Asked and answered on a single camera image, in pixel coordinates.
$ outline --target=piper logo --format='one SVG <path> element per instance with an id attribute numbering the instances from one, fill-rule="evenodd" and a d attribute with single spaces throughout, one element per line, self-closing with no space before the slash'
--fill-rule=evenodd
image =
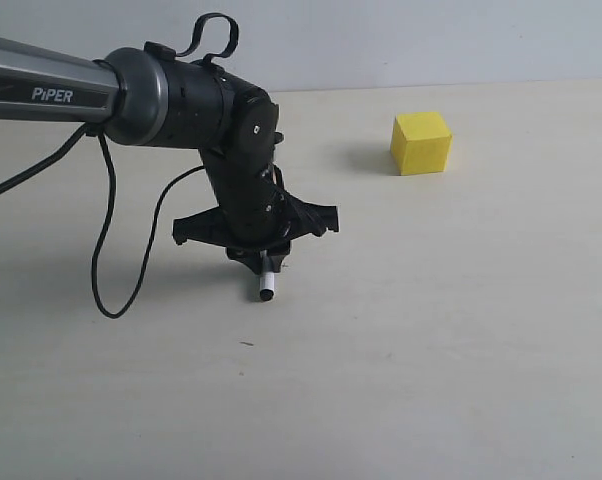
<path id="1" fill-rule="evenodd" d="M 72 95 L 74 95 L 72 90 L 57 88 L 34 87 L 32 90 L 32 100 L 41 102 L 72 103 Z"/>

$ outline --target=white marker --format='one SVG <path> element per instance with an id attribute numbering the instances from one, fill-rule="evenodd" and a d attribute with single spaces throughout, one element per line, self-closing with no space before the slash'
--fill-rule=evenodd
<path id="1" fill-rule="evenodd" d="M 263 268 L 260 277 L 259 296 L 264 302 L 269 302 L 274 298 L 274 272 L 272 271 L 272 261 L 267 255 L 267 252 L 261 252 Z"/>

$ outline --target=yellow cube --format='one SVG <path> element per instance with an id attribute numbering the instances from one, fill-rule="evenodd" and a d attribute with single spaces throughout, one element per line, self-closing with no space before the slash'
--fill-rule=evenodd
<path id="1" fill-rule="evenodd" d="M 401 175 L 443 172 L 452 132 L 438 112 L 397 115 L 390 151 Z"/>

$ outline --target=white tabletop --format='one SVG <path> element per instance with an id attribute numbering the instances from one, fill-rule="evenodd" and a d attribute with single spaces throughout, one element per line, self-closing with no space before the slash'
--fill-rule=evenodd
<path id="1" fill-rule="evenodd" d="M 270 303 L 223 249 L 174 244 L 215 205 L 204 174 L 117 321 L 90 293 L 96 140 L 0 198 L 0 478 L 602 479 L 602 81 L 274 97 L 286 186 L 341 232 L 295 241 Z M 431 110 L 448 170 L 398 176 L 393 117 Z M 0 122 L 0 181 L 73 128 Z M 199 160 L 112 149 L 114 309 Z"/>

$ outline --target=robotic arm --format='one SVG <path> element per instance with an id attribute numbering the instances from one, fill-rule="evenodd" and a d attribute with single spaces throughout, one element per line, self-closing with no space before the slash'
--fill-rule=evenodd
<path id="1" fill-rule="evenodd" d="M 230 24 L 225 50 L 179 60 L 217 17 Z M 303 202 L 285 189 L 274 164 L 283 141 L 278 106 L 262 88 L 213 63 L 234 52 L 238 37 L 232 18 L 210 13 L 197 20 L 181 53 L 146 42 L 143 50 L 120 48 L 87 61 L 0 39 L 0 119 L 81 122 L 122 145 L 198 150 L 218 207 L 175 220 L 172 236 L 179 245 L 224 247 L 229 259 L 261 276 L 261 298 L 270 300 L 291 241 L 338 232 L 338 216 L 336 207 Z"/>

